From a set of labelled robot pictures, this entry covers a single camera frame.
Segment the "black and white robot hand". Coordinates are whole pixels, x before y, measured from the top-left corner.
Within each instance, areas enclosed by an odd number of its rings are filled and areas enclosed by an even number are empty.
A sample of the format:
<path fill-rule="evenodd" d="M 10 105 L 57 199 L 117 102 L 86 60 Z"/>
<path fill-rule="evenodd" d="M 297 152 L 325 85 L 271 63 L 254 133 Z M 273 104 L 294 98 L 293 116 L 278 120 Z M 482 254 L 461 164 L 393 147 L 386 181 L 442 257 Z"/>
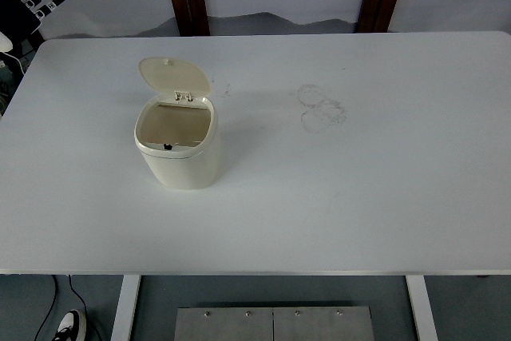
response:
<path fill-rule="evenodd" d="M 66 0 L 1 0 L 1 51 L 9 53 L 15 46 L 29 42 L 38 49 L 45 41 L 38 31 Z"/>

